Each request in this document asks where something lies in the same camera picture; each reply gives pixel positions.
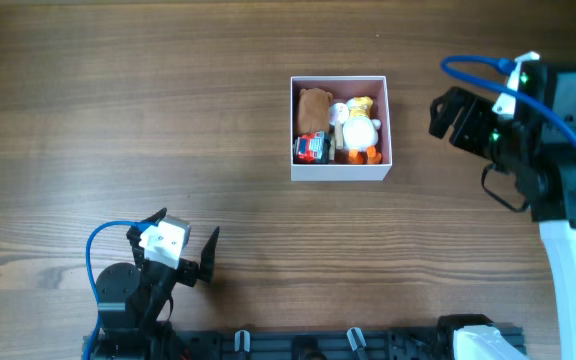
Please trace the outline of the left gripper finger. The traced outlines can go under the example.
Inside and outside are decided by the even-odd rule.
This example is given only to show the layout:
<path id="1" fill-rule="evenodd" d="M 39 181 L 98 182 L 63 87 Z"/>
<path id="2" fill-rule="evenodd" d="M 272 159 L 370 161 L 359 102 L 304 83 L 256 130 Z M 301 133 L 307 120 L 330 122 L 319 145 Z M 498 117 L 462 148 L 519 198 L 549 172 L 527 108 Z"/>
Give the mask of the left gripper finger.
<path id="1" fill-rule="evenodd" d="M 201 252 L 198 279 L 206 283 L 210 283 L 214 276 L 216 247 L 219 233 L 220 228 L 216 227 Z"/>
<path id="2" fill-rule="evenodd" d="M 167 208 L 163 207 L 155 214 L 141 221 L 141 224 L 158 224 L 167 215 Z"/>

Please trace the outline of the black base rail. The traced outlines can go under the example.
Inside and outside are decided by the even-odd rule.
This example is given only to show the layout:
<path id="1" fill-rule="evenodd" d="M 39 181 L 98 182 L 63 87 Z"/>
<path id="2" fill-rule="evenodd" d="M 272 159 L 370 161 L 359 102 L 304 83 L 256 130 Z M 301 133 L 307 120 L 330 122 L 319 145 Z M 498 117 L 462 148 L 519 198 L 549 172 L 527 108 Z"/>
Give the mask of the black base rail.
<path id="1" fill-rule="evenodd" d="M 456 359 L 456 336 L 445 328 L 254 332 L 183 331 L 191 359 L 213 360 L 405 360 Z"/>

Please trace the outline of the white wooden rattle drum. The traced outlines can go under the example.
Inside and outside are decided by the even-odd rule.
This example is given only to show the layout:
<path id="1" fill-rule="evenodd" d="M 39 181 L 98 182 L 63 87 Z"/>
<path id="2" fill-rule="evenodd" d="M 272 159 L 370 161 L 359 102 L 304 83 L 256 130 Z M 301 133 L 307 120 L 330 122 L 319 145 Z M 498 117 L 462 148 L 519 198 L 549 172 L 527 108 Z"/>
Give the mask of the white wooden rattle drum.
<path id="1" fill-rule="evenodd" d="M 335 103 L 329 108 L 329 123 L 334 128 L 335 148 L 344 148 L 343 124 L 349 119 L 349 108 L 345 103 Z"/>

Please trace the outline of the brown plush bear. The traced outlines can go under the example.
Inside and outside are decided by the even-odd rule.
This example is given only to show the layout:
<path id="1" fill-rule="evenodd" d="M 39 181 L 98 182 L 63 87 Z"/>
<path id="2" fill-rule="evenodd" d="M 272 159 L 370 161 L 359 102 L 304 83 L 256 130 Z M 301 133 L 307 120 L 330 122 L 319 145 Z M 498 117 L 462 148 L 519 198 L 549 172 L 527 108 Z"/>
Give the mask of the brown plush bear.
<path id="1" fill-rule="evenodd" d="M 329 108 L 333 94 L 320 88 L 301 89 L 297 107 L 296 134 L 329 130 Z"/>

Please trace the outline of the yellow cat rattle drum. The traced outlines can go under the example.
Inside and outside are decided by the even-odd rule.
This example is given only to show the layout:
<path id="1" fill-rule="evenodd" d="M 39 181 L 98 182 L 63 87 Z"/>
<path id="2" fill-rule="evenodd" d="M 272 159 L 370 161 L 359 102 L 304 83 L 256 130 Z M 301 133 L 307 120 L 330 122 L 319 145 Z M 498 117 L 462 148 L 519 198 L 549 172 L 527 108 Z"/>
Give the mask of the yellow cat rattle drum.
<path id="1" fill-rule="evenodd" d="M 334 163 L 336 155 L 336 141 L 334 139 L 330 140 L 329 147 L 329 163 Z"/>

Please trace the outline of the red toy fire truck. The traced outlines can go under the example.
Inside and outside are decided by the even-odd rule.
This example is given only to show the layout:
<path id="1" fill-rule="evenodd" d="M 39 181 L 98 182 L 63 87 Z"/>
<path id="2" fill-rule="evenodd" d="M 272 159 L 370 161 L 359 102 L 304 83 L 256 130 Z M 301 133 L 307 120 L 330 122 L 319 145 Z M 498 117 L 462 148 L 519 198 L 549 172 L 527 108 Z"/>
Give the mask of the red toy fire truck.
<path id="1" fill-rule="evenodd" d="M 299 164 L 327 164 L 332 137 L 323 131 L 299 136 L 293 145 L 294 161 Z"/>

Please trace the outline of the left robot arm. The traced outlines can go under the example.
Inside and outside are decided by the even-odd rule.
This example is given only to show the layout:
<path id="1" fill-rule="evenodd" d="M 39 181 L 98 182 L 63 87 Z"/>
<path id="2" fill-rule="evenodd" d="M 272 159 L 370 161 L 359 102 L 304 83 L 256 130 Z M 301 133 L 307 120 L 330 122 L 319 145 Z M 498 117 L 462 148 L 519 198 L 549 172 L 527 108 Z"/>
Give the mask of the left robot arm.
<path id="1" fill-rule="evenodd" d="M 92 271 L 91 250 L 102 231 L 126 226 L 133 261 Z M 191 225 L 169 217 L 165 208 L 141 221 L 114 220 L 89 235 L 85 246 L 87 276 L 97 305 L 96 324 L 82 350 L 91 359 L 190 359 L 192 350 L 171 322 L 161 321 L 165 307 L 174 308 L 176 285 L 193 287 L 214 278 L 220 229 L 215 228 L 198 262 L 182 257 Z"/>

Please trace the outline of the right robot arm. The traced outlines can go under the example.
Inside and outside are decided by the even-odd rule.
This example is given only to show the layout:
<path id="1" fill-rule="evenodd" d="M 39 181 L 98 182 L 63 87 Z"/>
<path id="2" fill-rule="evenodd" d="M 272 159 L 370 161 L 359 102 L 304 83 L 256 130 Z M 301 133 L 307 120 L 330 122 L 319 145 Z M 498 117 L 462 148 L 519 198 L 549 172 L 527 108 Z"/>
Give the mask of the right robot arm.
<path id="1" fill-rule="evenodd" d="M 515 177 L 552 273 L 561 356 L 576 359 L 576 64 L 453 55 L 442 70 L 498 94 L 452 87 L 430 106 L 429 132 Z"/>

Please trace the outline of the white yellow plush duck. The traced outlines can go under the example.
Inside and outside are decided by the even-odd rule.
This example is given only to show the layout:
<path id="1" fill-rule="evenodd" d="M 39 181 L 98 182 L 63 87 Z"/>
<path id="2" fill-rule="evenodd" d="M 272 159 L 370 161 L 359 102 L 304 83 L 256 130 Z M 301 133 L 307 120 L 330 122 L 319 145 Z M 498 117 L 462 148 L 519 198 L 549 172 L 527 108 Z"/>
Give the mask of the white yellow plush duck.
<path id="1" fill-rule="evenodd" d="M 382 161 L 376 148 L 381 121 L 370 117 L 372 105 L 373 100 L 367 96 L 354 97 L 346 103 L 349 116 L 342 123 L 342 135 L 349 164 L 377 165 Z"/>

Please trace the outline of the pink white cardboard box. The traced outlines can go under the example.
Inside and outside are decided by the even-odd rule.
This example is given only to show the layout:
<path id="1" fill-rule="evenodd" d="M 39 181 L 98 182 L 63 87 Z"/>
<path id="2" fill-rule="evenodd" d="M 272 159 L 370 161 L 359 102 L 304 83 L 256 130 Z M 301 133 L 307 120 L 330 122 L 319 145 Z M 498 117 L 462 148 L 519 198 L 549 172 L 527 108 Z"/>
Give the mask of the pink white cardboard box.
<path id="1" fill-rule="evenodd" d="M 392 167 L 392 138 L 387 78 L 385 76 L 292 76 L 291 144 L 296 139 L 295 123 L 298 93 L 302 88 L 321 88 L 334 95 L 335 102 L 349 100 L 354 96 L 369 96 L 375 103 L 371 114 L 381 121 L 378 131 L 377 150 L 383 159 L 375 165 L 350 164 L 298 164 L 294 150 L 290 150 L 292 181 L 382 181 Z"/>

